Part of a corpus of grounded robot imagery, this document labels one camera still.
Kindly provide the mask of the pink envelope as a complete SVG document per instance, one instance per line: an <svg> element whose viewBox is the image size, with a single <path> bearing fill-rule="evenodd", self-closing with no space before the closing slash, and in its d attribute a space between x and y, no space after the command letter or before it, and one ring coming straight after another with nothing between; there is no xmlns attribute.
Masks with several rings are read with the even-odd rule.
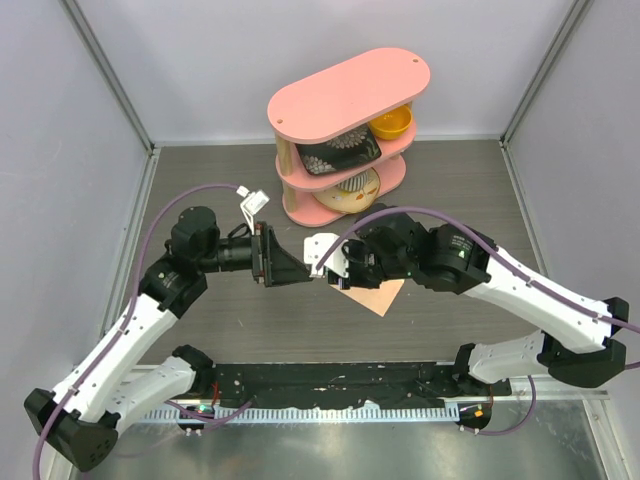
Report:
<svg viewBox="0 0 640 480"><path fill-rule="evenodd" d="M335 290L376 315L384 317L403 286L404 280L399 279L382 282L377 289L340 290L335 287Z"/></svg>

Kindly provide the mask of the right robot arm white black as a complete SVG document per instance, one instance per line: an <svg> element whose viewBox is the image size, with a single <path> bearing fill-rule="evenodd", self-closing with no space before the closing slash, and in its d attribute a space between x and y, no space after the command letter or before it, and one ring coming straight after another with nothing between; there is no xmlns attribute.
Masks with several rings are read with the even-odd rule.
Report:
<svg viewBox="0 0 640 480"><path fill-rule="evenodd" d="M596 388L632 369L616 333L627 327L629 305L594 300L529 269L494 240L439 212L430 229L413 219L415 207L376 204L338 237L312 270L328 270L343 290L377 289L411 280L504 309L535 326L534 333L494 344L459 348L451 380L465 395L515 376L548 374L581 388Z"/></svg>

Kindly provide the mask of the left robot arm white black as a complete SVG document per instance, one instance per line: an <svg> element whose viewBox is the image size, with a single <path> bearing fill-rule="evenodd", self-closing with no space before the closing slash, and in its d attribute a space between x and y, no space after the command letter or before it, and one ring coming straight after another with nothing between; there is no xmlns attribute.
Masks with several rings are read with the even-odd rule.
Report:
<svg viewBox="0 0 640 480"><path fill-rule="evenodd" d="M267 287L310 279L308 268L279 245L268 224L241 224L223 238L211 209L184 210L164 254L146 270L121 318L89 356L53 390L36 388L27 396L24 407L36 432L88 472L152 407L180 395L205 397L214 384L214 363L189 345L177 347L133 383L122 382L206 291L207 274L242 270Z"/></svg>

